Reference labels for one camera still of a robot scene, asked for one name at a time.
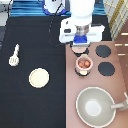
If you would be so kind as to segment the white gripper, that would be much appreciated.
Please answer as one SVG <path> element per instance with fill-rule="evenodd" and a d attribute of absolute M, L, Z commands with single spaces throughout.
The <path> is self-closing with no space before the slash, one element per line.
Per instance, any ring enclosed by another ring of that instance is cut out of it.
<path fill-rule="evenodd" d="M 102 40 L 103 25 L 77 26 L 69 18 L 61 21 L 59 41 L 62 44 L 71 42 L 74 46 L 88 46 Z"/>

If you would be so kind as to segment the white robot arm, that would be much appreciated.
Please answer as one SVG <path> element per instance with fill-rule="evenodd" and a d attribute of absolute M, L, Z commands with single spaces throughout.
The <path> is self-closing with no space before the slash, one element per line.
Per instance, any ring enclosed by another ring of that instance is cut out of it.
<path fill-rule="evenodd" d="M 76 46 L 100 42 L 105 27 L 92 25 L 95 0 L 69 1 L 71 16 L 61 21 L 59 41 L 63 44 L 72 42 Z"/>

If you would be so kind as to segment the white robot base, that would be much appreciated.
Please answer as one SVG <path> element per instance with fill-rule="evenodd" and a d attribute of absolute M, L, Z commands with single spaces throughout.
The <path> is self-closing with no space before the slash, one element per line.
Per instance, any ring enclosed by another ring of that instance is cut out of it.
<path fill-rule="evenodd" d="M 64 14 L 66 12 L 65 0 L 44 0 L 43 8 L 46 15 Z"/>

